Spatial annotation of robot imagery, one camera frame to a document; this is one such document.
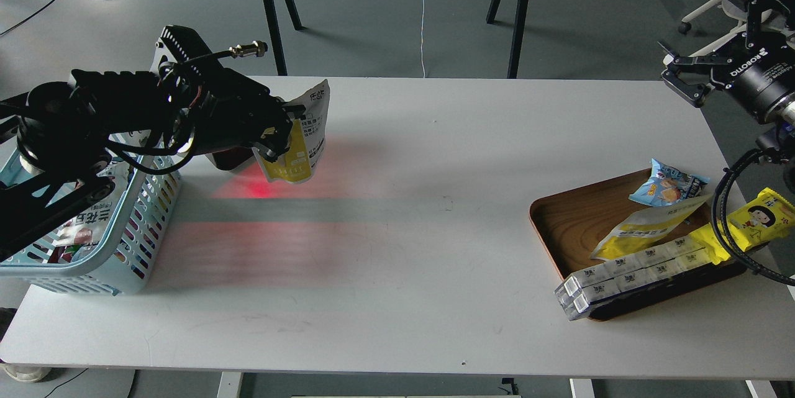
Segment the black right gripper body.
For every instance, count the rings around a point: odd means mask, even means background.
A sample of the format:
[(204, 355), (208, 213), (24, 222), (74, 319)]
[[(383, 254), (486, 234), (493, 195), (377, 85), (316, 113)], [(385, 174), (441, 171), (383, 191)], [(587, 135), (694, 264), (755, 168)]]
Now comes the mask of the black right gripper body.
[(793, 120), (787, 108), (793, 103), (793, 48), (774, 31), (755, 35), (752, 46), (738, 34), (716, 51), (730, 59), (712, 69), (712, 81), (728, 92), (759, 124)]

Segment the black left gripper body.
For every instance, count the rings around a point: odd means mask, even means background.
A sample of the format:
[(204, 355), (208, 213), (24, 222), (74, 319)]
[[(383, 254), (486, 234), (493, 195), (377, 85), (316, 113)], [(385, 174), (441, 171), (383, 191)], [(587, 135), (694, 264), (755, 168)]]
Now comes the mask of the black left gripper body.
[(157, 39), (152, 70), (176, 109), (174, 138), (188, 137), (197, 155), (250, 147), (263, 131), (291, 131), (282, 110), (286, 101), (241, 73), (224, 67), (223, 58), (262, 57), (260, 40), (211, 51), (199, 34), (184, 25), (167, 25)]

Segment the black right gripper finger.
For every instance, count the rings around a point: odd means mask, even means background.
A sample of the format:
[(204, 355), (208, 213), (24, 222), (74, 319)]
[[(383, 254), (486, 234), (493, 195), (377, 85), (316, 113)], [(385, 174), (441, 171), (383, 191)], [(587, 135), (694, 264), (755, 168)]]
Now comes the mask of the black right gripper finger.
[(658, 40), (658, 45), (666, 53), (661, 80), (690, 106), (703, 107), (706, 97), (713, 90), (726, 89), (726, 81), (716, 81), (714, 71), (718, 70), (718, 75), (724, 75), (732, 61), (730, 57), (716, 51), (708, 55), (684, 57), (663, 40)]
[(745, 47), (752, 47), (761, 30), (761, 15), (773, 10), (784, 16), (784, 29), (794, 30), (794, 0), (728, 0), (730, 4), (747, 14)]

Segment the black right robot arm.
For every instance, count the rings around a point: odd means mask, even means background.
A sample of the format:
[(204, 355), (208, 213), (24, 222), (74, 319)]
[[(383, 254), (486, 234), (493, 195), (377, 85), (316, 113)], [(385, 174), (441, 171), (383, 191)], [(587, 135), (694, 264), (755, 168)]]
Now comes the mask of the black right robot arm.
[(793, 30), (793, 0), (729, 0), (747, 14), (741, 31), (702, 56), (681, 56), (664, 41), (667, 53), (661, 78), (685, 101), (703, 107), (710, 91), (724, 91), (759, 124), (775, 126), (756, 140), (757, 149), (744, 155), (750, 162), (783, 165), (787, 188), (793, 190), (794, 56), (786, 36), (761, 29), (764, 11), (777, 11), (784, 27)]

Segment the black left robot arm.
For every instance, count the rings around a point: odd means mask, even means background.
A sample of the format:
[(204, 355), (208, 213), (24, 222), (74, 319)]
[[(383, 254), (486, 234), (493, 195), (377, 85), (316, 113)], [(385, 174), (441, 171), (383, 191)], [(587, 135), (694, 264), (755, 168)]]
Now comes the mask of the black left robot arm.
[(220, 63), (266, 51), (254, 41), (211, 52), (195, 30), (167, 25), (148, 71), (72, 70), (3, 100), (2, 141), (32, 177), (2, 182), (2, 259), (107, 197), (114, 182), (99, 173), (113, 155), (160, 175), (233, 147), (269, 162), (289, 151), (306, 108)]

